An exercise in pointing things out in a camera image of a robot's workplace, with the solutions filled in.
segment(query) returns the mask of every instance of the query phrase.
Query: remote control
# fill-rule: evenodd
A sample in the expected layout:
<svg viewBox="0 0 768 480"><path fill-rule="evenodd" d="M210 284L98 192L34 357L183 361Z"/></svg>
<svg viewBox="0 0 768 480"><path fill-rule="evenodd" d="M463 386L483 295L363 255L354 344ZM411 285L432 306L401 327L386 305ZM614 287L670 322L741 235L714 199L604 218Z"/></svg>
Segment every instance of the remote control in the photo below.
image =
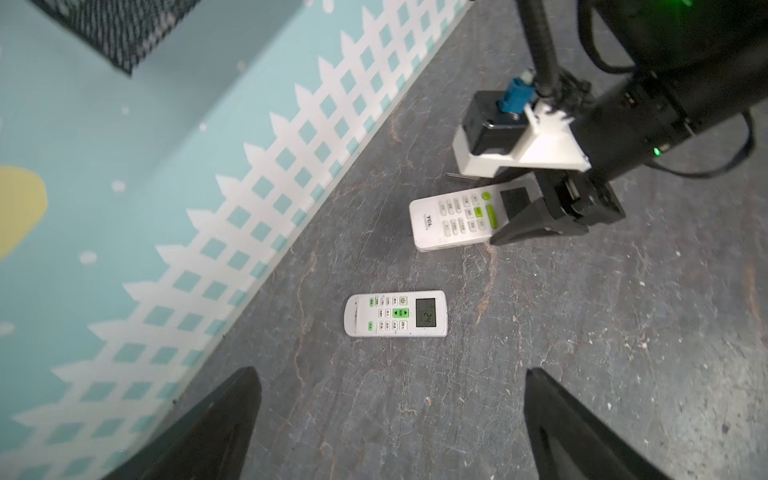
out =
<svg viewBox="0 0 768 480"><path fill-rule="evenodd" d="M501 192L524 188L536 195L531 177L414 200L410 205L413 243L419 252L487 242L508 222Z"/></svg>
<svg viewBox="0 0 768 480"><path fill-rule="evenodd" d="M349 336L445 336L448 304L442 290L361 293L344 309Z"/></svg>

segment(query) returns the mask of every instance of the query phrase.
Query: marble floor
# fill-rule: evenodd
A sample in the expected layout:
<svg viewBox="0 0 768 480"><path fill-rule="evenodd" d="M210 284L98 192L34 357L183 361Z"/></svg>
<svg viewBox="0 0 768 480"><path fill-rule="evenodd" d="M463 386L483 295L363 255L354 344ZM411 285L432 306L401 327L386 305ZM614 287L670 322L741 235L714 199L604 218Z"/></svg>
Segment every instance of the marble floor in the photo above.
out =
<svg viewBox="0 0 768 480"><path fill-rule="evenodd" d="M546 2L560 63L601 74L573 2ZM623 52L604 29L604 57ZM472 93L530 65L511 0L467 13L179 399L241 366L263 401L242 478L537 478L522 414L541 366L678 480L768 471L768 104L753 159L717 180L647 168L613 185L627 219L582 237L416 252L411 200L466 188L450 148ZM728 121L664 157L723 162ZM352 339L353 293L444 290L441 339Z"/></svg>

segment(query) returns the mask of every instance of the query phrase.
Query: green button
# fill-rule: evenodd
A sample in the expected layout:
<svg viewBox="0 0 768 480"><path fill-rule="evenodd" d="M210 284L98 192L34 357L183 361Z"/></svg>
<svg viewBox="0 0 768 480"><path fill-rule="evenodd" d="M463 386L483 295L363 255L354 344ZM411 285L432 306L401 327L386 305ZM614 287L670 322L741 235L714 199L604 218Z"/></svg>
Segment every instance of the green button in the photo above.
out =
<svg viewBox="0 0 768 480"><path fill-rule="evenodd" d="M491 228L498 227L498 222L496 221L496 214L493 213L493 205L491 204L485 205L485 209L488 211L488 222L491 224Z"/></svg>

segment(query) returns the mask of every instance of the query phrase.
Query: white picket fence pattern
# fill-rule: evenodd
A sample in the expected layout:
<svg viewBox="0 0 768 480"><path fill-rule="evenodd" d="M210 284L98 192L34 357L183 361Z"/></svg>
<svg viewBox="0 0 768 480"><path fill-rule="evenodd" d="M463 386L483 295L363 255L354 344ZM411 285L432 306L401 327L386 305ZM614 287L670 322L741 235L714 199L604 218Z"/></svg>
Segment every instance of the white picket fence pattern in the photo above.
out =
<svg viewBox="0 0 768 480"><path fill-rule="evenodd" d="M342 61L334 67L323 58L319 59L322 84L318 90L313 93L296 85L300 107L296 117L287 120L271 114L276 140L266 150L244 145L244 153L252 166L245 177L242 180L216 177L225 196L218 210L187 211L198 231L190 244L156 247L168 265L162 277L157 282L124 284L137 302L135 311L127 319L114 319L89 327L105 341L96 358L53 370L56 376L71 384L64 398L58 403L31 409L14 417L22 425L33 428L34 432L23 448L0 454L0 478L17 479L20 475L59 478L73 473L76 478L100 478L146 442L152 429L170 408L173 396L183 392L219 343L221 335L261 287L285 250L290 248L288 239L292 238L297 228L309 221L307 215L303 221L297 221L297 225L292 221L294 216L309 213L317 201L325 199L328 192L318 196L316 187L327 190L332 185L334 177L352 156L354 146L363 142L373 124L387 111L388 102L385 99L391 101L396 97L465 3L466 0L385 0L383 13L378 18L368 10L362 10L362 37L354 42L347 34L341 33ZM401 22L403 6L409 14L405 22ZM425 14L429 19L426 27L426 23L422 22ZM381 32L385 27L389 28L391 40L383 45ZM373 62L366 68L361 55L368 49ZM392 54L396 54L398 60L394 68L390 68ZM349 74L355 84L347 91L343 78ZM376 75L381 78L379 90L372 84ZM247 82L239 88L248 88ZM322 105L329 96L336 109L326 116ZM365 107L358 113L355 102L359 97L365 101ZM336 125L341 120L346 122L348 130L339 136ZM307 121L316 131L308 143L300 133ZM330 155L323 162L315 155L322 143L330 150ZM287 170L277 163L285 149L296 157ZM294 180L302 169L312 176L304 187ZM266 198L252 190L261 177L269 179L274 185ZM284 214L273 207L281 195L291 200ZM237 209L245 210L250 215L241 227L227 220ZM263 241L250 235L259 222L271 227ZM272 248L278 236L286 239L279 251ZM225 246L216 259L201 253L211 239ZM247 262L239 269L228 265L237 252L248 256ZM261 274L252 275L257 264L263 265ZM200 278L191 289L180 290L174 284L185 272ZM204 296L212 282L226 286L217 300ZM161 326L145 323L147 316L159 306L173 310L173 314ZM187 314L203 317L193 331L178 329ZM220 322L218 319L225 320L226 326L215 334L206 333L212 323ZM127 343L144 348L133 362L115 362L115 356ZM165 352L175 349L175 354L166 364L152 361L161 349ZM191 362L190 359L195 356L196 361ZM100 402L81 401L94 382L109 382L114 386ZM151 386L141 399L123 400L123 395L135 382L149 382ZM177 384L174 394L158 398L159 393L167 392L165 388L169 382ZM113 435L94 438L99 425L110 419L122 420L117 431ZM143 425L142 429L137 427L137 422ZM61 433L62 424L79 426L69 429L70 433L76 430L71 439L51 442L52 435Z"/></svg>

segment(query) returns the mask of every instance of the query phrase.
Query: black mesh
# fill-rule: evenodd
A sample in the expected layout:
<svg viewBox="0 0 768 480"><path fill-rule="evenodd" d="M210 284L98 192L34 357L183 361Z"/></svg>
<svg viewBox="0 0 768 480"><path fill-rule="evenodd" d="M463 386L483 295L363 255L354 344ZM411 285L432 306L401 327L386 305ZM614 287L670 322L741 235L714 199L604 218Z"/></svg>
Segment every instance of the black mesh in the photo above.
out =
<svg viewBox="0 0 768 480"><path fill-rule="evenodd" d="M31 0L127 74L200 0Z"/></svg>

